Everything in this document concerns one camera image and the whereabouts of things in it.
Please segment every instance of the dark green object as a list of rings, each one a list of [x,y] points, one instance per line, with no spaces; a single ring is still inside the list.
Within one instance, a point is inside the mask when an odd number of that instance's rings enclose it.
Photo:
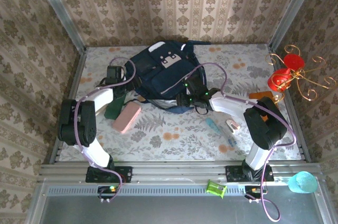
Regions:
[[[122,97],[115,99],[110,104],[108,104],[106,111],[105,111],[105,118],[106,119],[113,119],[115,120],[121,113],[123,104],[125,103],[127,94],[123,95]]]

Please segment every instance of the blue plastic cup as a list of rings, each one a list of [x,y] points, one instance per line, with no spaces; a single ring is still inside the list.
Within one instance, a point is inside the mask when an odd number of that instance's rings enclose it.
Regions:
[[[318,183],[312,174],[301,171],[290,178],[288,186],[295,193],[313,193],[317,190]]]

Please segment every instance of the gold wire decoration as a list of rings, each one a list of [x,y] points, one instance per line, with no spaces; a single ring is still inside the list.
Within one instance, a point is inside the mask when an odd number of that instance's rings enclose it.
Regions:
[[[285,47],[284,47],[284,50],[285,50],[285,52],[286,53],[293,53],[293,51],[294,51],[294,48],[298,51],[298,56],[300,56],[301,57],[301,50],[297,47],[297,46],[295,46],[295,45],[293,45],[293,44],[288,44],[288,45],[286,45]]]
[[[284,97],[285,97],[284,93],[280,93],[280,95],[275,95],[273,97],[274,104],[276,104],[276,103],[278,103],[280,101],[283,101]]]
[[[297,46],[289,44],[289,45],[286,45],[284,47],[285,52],[288,53],[288,54],[289,53],[295,54],[294,53],[294,49],[297,50],[298,55],[301,57],[301,50]],[[274,57],[277,57],[277,59],[279,61],[281,61],[285,65],[283,59],[281,59],[280,56],[277,55],[277,54],[275,54],[275,53],[271,53],[271,54],[266,55],[265,56],[265,61],[268,64],[275,65],[277,61],[276,61],[276,59]],[[319,84],[318,82],[314,82],[314,81],[306,78],[305,77],[306,73],[312,72],[312,71],[315,71],[315,70],[318,70],[318,69],[326,67],[326,61],[322,57],[320,57],[320,56],[313,56],[311,59],[312,59],[313,62],[315,62],[317,64],[322,64],[323,63],[323,65],[321,65],[321,66],[319,66],[317,68],[314,68],[314,69],[306,70],[306,71],[303,68],[299,68],[296,71],[293,70],[293,69],[291,69],[291,68],[289,68],[290,74],[276,73],[276,74],[273,74],[271,76],[272,83],[277,88],[277,91],[282,94],[281,96],[279,96],[279,95],[274,96],[274,102],[275,103],[278,103],[278,102],[280,102],[280,101],[282,101],[284,99],[285,95],[284,95],[284,93],[282,93],[282,91],[288,89],[291,86],[291,84],[289,84],[289,83],[291,81],[293,81],[294,79],[296,79],[297,89],[298,89],[300,95],[304,99],[306,99],[308,101],[314,101],[314,100],[316,100],[318,98],[318,93],[317,93],[316,90],[310,88],[310,89],[308,89],[307,93],[304,94],[303,91],[301,91],[301,88],[299,86],[299,81],[300,80],[306,80],[306,81],[308,81],[308,82],[310,82],[312,84],[315,84],[315,85],[320,86],[320,87],[325,88],[325,89],[330,89],[330,88],[335,87],[337,85],[337,81],[335,79],[333,79],[332,77],[324,77],[324,81],[325,81],[326,85]],[[274,76],[277,76],[277,75],[284,76],[285,78],[289,78],[290,77],[290,79],[288,79],[288,80],[277,80],[277,82],[274,82]]]

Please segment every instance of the floral tablecloth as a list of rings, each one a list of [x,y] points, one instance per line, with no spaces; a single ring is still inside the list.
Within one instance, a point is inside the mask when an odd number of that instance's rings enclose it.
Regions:
[[[106,76],[107,65],[114,57],[131,58],[145,46],[89,48],[82,72],[77,98],[82,97]],[[273,66],[265,62],[268,48],[265,44],[227,44],[198,45],[195,53],[200,63],[215,62],[222,65],[228,73],[226,93],[247,97],[248,93],[268,91],[267,79]],[[224,75],[215,66],[206,66],[208,88],[219,88]],[[137,98],[130,92],[126,98]],[[289,120],[283,102],[281,113]],[[209,112],[199,115],[195,110],[182,115],[171,114],[151,104],[141,104],[142,111],[131,128],[120,134],[112,128],[113,120],[104,118],[104,112],[97,116],[97,139],[114,160],[153,161],[153,160],[243,160],[250,151],[252,139],[244,120],[234,117],[241,129],[237,135],[227,133],[227,138],[215,133],[205,122],[207,117],[217,124],[224,125],[230,115]],[[291,141],[289,133],[283,139]],[[297,145],[280,148],[272,160],[300,160]],[[59,161],[82,161],[81,154],[64,144]]]

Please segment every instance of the pink eraser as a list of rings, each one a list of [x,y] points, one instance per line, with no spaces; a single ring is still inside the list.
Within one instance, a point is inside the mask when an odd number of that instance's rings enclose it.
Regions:
[[[120,133],[125,133],[140,112],[140,105],[135,102],[128,103],[126,108],[122,110],[121,114],[113,122],[112,127]]]

